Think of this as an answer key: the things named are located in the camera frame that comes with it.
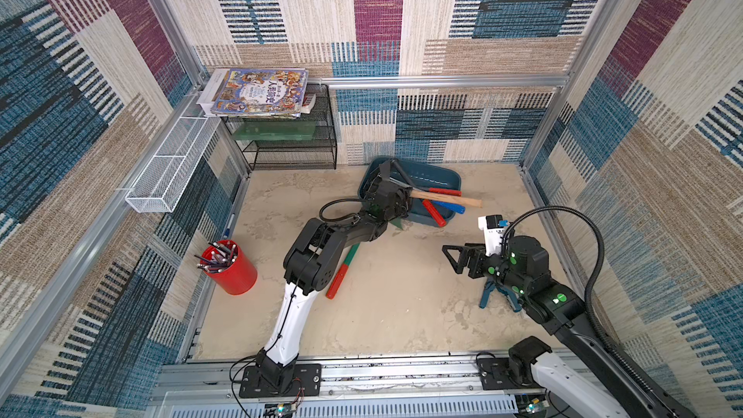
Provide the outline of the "teal plastic storage box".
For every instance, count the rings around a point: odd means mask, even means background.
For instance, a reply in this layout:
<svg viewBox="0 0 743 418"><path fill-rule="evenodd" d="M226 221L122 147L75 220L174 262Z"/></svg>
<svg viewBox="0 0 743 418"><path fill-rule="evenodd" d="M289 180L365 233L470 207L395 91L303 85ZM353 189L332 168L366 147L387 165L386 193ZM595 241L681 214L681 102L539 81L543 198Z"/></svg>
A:
<svg viewBox="0 0 743 418"><path fill-rule="evenodd" d="M377 176L378 167L389 160L391 160L391 157L377 157L371 162L359 186L358 197L365 195L369 185ZM426 190L433 188L447 191L460 191L462 189L462 178L454 170L407 160L399 160L399 164L413 180L416 187L422 187ZM421 199L412 201L412 207L406 220L425 226L438 227L437 221L431 216Z"/></svg>

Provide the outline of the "grey hoe red grip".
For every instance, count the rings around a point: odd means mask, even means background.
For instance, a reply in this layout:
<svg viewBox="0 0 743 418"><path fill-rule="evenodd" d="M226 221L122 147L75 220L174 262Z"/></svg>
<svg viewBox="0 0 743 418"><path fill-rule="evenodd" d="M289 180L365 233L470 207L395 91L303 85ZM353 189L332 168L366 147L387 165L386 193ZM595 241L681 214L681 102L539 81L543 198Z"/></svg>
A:
<svg viewBox="0 0 743 418"><path fill-rule="evenodd" d="M458 191L458 190L440 189L440 188L428 188L427 191L429 193L439 194L439 195L454 195L454 197L461 197L462 196L462 191Z"/></svg>
<svg viewBox="0 0 743 418"><path fill-rule="evenodd" d="M397 159L392 159L391 164L392 166L394 166L394 168L396 168L396 170L398 170L398 172L400 172L400 175L402 176L402 179L404 180L404 182L406 182L406 184L410 185L410 187L416 190L414 181L404 170L400 162ZM442 218L441 214L437 211L437 209L435 208L435 205L433 205L433 203L429 199L423 199L422 204L426 208L430 216L435 220L437 225L440 228L444 228L447 222Z"/></svg>

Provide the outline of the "chrome blue handled hoe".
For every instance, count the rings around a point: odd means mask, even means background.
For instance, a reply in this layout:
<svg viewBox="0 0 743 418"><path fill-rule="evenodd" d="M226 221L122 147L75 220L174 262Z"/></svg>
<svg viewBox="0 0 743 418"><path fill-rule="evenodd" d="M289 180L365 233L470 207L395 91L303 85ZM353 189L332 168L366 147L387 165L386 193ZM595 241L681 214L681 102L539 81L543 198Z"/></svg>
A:
<svg viewBox="0 0 743 418"><path fill-rule="evenodd" d="M450 210L456 214L464 214L466 212L466 207L456 204L456 203L437 201L437 200L435 200L433 203L437 206Z"/></svg>

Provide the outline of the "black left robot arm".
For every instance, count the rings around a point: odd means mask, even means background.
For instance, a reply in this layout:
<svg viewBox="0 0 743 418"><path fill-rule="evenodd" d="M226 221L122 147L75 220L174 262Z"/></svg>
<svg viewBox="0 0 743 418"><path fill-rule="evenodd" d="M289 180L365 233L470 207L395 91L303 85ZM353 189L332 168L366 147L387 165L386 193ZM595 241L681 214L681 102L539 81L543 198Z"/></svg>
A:
<svg viewBox="0 0 743 418"><path fill-rule="evenodd" d="M255 356L259 377L284 391L294 381L299 346L313 302L331 283L344 250L377 240L392 222L412 209L412 185L406 174L393 176L395 159L377 167L359 211L339 218L308 220L284 258L284 298L269 341Z"/></svg>

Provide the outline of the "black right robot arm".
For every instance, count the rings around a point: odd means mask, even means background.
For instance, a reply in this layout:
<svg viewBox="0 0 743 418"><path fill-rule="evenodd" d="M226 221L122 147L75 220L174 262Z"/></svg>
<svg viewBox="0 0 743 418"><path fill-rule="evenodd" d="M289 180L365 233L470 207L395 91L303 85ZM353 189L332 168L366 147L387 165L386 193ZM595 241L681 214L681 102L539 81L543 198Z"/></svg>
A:
<svg viewBox="0 0 743 418"><path fill-rule="evenodd" d="M526 314L580 358L631 417L695 415L601 337L587 303L551 276L549 253L536 238L516 236L501 255L489 257L483 244L445 245L442 251L456 273L467 271L472 279L486 277L511 290Z"/></svg>

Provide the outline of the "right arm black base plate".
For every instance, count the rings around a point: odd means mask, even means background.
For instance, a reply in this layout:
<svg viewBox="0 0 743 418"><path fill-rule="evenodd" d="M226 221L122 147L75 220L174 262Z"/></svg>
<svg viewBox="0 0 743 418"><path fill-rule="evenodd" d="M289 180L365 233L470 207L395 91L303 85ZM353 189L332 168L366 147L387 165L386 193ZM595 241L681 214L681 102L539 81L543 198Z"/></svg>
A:
<svg viewBox="0 0 743 418"><path fill-rule="evenodd" d="M484 390L534 389L540 385L534 379L535 357L498 357L491 352L475 355L475 366Z"/></svg>

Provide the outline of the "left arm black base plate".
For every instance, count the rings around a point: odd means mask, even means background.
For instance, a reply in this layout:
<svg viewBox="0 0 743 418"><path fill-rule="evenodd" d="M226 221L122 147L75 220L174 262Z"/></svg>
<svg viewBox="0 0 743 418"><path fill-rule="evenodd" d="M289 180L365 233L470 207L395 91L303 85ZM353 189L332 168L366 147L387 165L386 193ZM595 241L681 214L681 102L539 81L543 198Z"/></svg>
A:
<svg viewBox="0 0 743 418"><path fill-rule="evenodd" d="M322 365L294 364L287 368L249 366L239 381L240 399L317 397L320 393Z"/></svg>

